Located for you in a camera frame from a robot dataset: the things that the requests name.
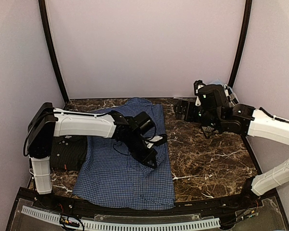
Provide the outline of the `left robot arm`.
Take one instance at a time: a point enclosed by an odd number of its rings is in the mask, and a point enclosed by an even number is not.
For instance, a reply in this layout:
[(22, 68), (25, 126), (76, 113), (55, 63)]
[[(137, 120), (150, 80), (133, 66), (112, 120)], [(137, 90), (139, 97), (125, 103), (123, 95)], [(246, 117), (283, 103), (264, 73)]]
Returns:
[(31, 160), (32, 175), (39, 201), (48, 210), (58, 206), (58, 198), (51, 194), (50, 155), (54, 137), (95, 136), (115, 139), (124, 143), (132, 157), (144, 166), (157, 167), (155, 138), (144, 134), (155, 127), (150, 116), (141, 112), (135, 117), (124, 116), (118, 111), (89, 114), (54, 108), (44, 103), (35, 114), (24, 142), (23, 155)]

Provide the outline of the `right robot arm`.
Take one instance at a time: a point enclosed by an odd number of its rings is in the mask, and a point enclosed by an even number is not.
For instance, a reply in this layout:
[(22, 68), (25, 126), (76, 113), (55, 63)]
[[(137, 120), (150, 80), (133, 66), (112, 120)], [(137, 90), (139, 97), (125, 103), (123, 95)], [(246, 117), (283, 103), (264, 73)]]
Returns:
[[(179, 100), (174, 106), (176, 119), (200, 123), (219, 133), (230, 132), (241, 136), (260, 137), (289, 146), (289, 120), (268, 114), (263, 108), (237, 104), (227, 106), (197, 106)], [(246, 180), (236, 205), (246, 209), (255, 198), (289, 182), (289, 158), (273, 169)]]

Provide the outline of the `blue checkered long sleeve shirt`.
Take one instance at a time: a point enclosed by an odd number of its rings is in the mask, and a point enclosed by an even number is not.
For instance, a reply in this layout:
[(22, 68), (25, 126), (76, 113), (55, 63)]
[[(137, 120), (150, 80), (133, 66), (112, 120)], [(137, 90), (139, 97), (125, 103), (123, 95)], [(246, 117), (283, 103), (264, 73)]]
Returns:
[(121, 142), (87, 137), (88, 148), (73, 195), (95, 205), (136, 210), (174, 207), (168, 145), (155, 147), (157, 168), (140, 164)]

